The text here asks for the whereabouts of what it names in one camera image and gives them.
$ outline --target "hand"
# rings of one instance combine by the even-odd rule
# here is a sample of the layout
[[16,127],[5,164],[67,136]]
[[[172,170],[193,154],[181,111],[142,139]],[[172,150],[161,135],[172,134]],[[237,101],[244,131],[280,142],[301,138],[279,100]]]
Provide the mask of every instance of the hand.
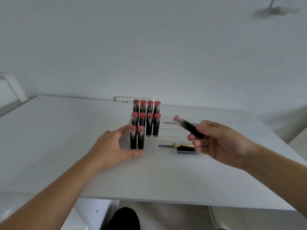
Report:
[[255,142],[225,125],[203,120],[196,129],[205,134],[205,139],[188,135],[193,140],[196,152],[208,154],[217,161],[239,169],[245,169],[245,159],[258,146]]
[[129,125],[125,125],[114,131],[105,131],[84,156],[87,160],[90,160],[91,166],[96,171],[110,168],[125,160],[143,155],[142,150],[124,150],[120,148],[118,141],[128,131],[128,128]]

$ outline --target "person's left hand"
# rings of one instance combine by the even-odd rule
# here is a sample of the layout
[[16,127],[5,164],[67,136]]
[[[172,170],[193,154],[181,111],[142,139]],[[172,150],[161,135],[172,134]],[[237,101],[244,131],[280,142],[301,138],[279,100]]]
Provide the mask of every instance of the person's left hand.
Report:
[[85,155],[96,171],[110,168],[131,158],[138,158],[143,154],[142,150],[120,148],[118,141],[128,131],[128,128],[129,125],[125,125],[114,131],[107,130]]

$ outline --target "person's left arm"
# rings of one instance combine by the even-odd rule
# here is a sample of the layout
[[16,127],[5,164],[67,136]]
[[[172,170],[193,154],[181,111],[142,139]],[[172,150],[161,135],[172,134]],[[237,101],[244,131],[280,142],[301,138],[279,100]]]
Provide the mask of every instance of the person's left arm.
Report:
[[119,138],[127,131],[128,125],[103,133],[83,158],[0,223],[0,230],[60,229],[83,188],[97,171],[142,155],[141,150],[119,147]]

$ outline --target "floor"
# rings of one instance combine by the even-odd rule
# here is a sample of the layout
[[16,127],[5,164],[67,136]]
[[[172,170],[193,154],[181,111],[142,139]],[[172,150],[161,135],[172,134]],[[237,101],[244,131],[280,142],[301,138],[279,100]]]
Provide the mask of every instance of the floor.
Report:
[[207,206],[120,201],[118,208],[130,207],[146,230],[213,230]]

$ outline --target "forearm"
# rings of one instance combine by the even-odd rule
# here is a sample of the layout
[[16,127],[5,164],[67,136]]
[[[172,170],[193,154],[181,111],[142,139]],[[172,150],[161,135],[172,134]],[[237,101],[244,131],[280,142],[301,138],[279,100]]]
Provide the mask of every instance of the forearm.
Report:
[[245,170],[307,217],[306,166],[257,145]]
[[0,230],[60,229],[94,170],[84,158],[0,224]]

